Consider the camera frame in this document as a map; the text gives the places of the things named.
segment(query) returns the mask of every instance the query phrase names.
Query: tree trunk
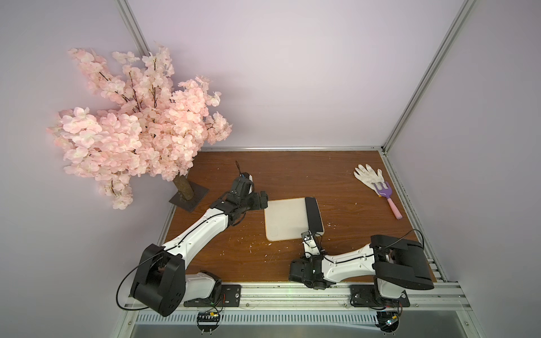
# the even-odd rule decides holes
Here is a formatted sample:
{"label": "tree trunk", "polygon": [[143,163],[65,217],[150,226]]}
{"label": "tree trunk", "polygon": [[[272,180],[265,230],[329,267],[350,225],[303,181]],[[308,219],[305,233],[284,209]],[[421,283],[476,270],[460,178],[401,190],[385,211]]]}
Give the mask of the tree trunk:
{"label": "tree trunk", "polygon": [[181,193],[182,197],[189,201],[192,198],[194,198],[194,190],[190,186],[190,183],[186,179],[184,175],[177,175],[175,179],[173,180],[173,183],[176,185],[176,188]]}

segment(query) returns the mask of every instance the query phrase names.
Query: metal grille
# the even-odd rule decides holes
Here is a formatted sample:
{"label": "metal grille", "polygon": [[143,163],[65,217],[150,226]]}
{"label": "metal grille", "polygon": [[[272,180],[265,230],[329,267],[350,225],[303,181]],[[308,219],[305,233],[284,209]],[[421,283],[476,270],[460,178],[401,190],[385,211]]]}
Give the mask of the metal grille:
{"label": "metal grille", "polygon": [[[196,311],[175,311],[168,317],[151,311],[141,311],[137,316],[137,324],[195,324]],[[251,310],[250,313],[233,311],[224,313],[220,320],[222,324],[234,325],[374,325],[377,323],[375,312],[349,312],[349,311],[262,311]]]}

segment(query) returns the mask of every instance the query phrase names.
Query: mounting plate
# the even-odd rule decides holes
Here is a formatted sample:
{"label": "mounting plate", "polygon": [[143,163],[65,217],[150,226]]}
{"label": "mounting plate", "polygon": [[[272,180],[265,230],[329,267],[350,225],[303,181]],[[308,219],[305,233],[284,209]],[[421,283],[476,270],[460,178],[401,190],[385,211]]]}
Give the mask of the mounting plate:
{"label": "mounting plate", "polygon": [[191,213],[195,210],[195,207],[197,207],[199,202],[201,202],[201,200],[207,195],[209,189],[192,181],[189,181],[189,183],[194,190],[194,197],[191,200],[187,201],[182,197],[182,194],[178,192],[169,200],[169,203],[172,203],[177,207],[180,207]]}
{"label": "mounting plate", "polygon": [[[240,290],[241,286],[238,284],[222,284],[220,289],[220,295],[218,297],[212,296],[216,301],[216,307],[220,309],[223,305],[225,308],[237,308],[240,306]],[[191,301],[184,302],[184,307],[209,307],[209,301],[207,299],[193,299]]]}
{"label": "mounting plate", "polygon": [[[350,285],[349,290],[351,292],[351,305],[353,307],[381,308],[396,306],[396,300],[382,299],[381,297],[376,296],[374,285]],[[407,297],[406,290],[404,290],[403,296],[398,300],[403,308],[410,307],[410,300]]]}

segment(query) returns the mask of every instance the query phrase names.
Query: white cutting board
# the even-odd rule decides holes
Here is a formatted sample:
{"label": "white cutting board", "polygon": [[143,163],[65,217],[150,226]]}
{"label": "white cutting board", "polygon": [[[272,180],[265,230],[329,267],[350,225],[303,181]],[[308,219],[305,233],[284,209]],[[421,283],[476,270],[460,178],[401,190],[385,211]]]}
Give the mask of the white cutting board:
{"label": "white cutting board", "polygon": [[265,208],[265,233],[271,242],[302,238],[308,231],[305,198],[269,201]]}

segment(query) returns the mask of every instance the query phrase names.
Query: metal corner post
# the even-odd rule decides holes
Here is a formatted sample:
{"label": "metal corner post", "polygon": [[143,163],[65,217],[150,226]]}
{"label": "metal corner post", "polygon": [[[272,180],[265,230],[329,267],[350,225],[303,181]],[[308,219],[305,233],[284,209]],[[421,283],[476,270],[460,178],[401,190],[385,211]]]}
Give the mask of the metal corner post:
{"label": "metal corner post", "polygon": [[128,0],[113,1],[115,2],[118,8],[118,12],[120,13],[122,20],[126,25],[126,28],[128,28],[128,31],[132,39],[134,40],[135,45],[137,46],[139,54],[141,56],[150,55],[150,49],[148,48],[147,42],[145,41],[143,33],[141,32],[141,28],[139,28],[137,20],[135,19],[135,16],[131,11]]}
{"label": "metal corner post", "polygon": [[432,61],[428,65],[428,68],[426,69],[425,73],[423,74],[423,77],[421,78],[421,81],[417,85],[417,88],[415,89],[415,92],[413,92],[413,96],[410,98],[410,101],[407,103],[406,108],[404,109],[404,112],[398,119],[398,122],[393,128],[393,131],[383,144],[383,152],[384,154],[387,154],[389,150],[393,147],[393,144],[397,140],[398,135],[400,134],[400,131],[406,124],[408,118],[410,117],[412,111],[415,109],[417,104],[419,103],[421,97],[423,96],[423,93],[430,85],[430,82],[434,78],[434,75],[438,71],[439,66],[441,65],[442,60],[444,59],[445,55],[447,55],[447,52],[449,51],[449,48],[451,47],[453,41],[456,39],[458,32],[460,31],[460,28],[462,27],[462,24],[468,17],[468,15],[471,12],[471,9],[473,5],[475,4],[477,0],[465,0],[462,6],[460,7],[460,10],[458,11],[457,16],[454,18],[453,23],[451,24],[451,27],[449,27],[449,30],[445,34],[445,37],[443,41],[441,42],[440,46],[438,47],[438,50],[436,51],[436,54],[432,58]]}

